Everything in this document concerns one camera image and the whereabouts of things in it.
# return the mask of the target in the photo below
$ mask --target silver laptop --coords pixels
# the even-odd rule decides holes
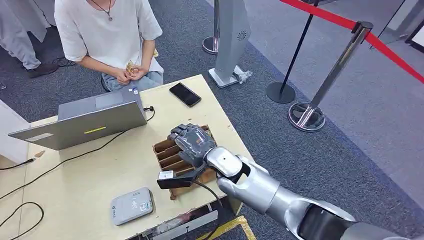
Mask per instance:
[[[8,135],[49,149],[62,150],[146,123],[138,91],[128,86],[122,91],[62,104],[58,121]]]

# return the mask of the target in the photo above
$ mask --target cardboard box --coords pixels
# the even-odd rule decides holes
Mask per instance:
[[[209,129],[209,126],[206,125],[202,126],[201,128],[205,130],[206,133],[209,134],[215,141],[214,136],[212,135],[212,132]],[[195,169],[191,164],[183,161],[183,159],[178,156],[178,152],[182,150],[176,145],[175,141],[164,140],[158,142],[153,145],[153,151],[156,155],[161,171],[173,170],[176,176],[181,176]],[[217,174],[215,173],[215,171],[210,168],[207,168],[197,180],[205,184],[215,179],[217,179]],[[198,185],[193,184],[190,187],[172,188],[169,190],[170,199],[175,200],[177,199],[177,196],[189,192],[196,187],[198,187]]]

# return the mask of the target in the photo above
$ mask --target black smartphone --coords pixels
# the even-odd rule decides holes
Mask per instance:
[[[199,97],[196,93],[188,89],[181,82],[171,87],[169,91],[190,108],[196,105],[198,102],[200,102],[200,100],[202,100],[201,97]]]

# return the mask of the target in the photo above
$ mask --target red barrier rope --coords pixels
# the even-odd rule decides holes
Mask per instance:
[[[297,9],[300,9],[302,11],[305,11],[309,14],[313,14],[314,16],[317,16],[319,18],[325,19],[329,22],[332,22],[336,25],[339,25],[341,27],[347,28],[352,30],[355,26],[355,22],[344,18],[342,16],[339,16],[337,14],[334,14],[332,12],[326,11],[324,9],[314,7],[312,5],[309,5],[305,2],[302,2],[300,0],[280,0],[283,3],[286,3],[292,7],[295,7]],[[376,37],[371,32],[366,37],[366,41],[373,45],[375,49],[377,49],[380,53],[388,57],[390,60],[392,60],[395,64],[397,64],[399,67],[401,67],[403,70],[408,72],[410,75],[412,75],[414,78],[418,79],[420,82],[424,84],[424,77],[415,71],[405,60],[403,60],[400,56],[398,56],[396,53],[394,53],[390,48],[388,48],[378,37]]]

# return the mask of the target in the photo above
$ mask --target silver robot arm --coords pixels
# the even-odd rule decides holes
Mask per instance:
[[[205,156],[218,172],[219,189],[260,214],[267,214],[299,240],[406,240],[379,227],[356,222],[343,209],[300,196],[280,185],[254,161],[215,147]],[[238,181],[241,174],[244,180]]]
[[[188,187],[206,167],[217,172],[219,189],[260,214],[285,226],[299,240],[407,240],[385,229],[355,221],[343,209],[303,197],[282,186],[254,161],[234,155],[199,126],[181,124],[168,139],[182,149],[178,155],[196,170],[173,179],[158,179],[163,189]]]

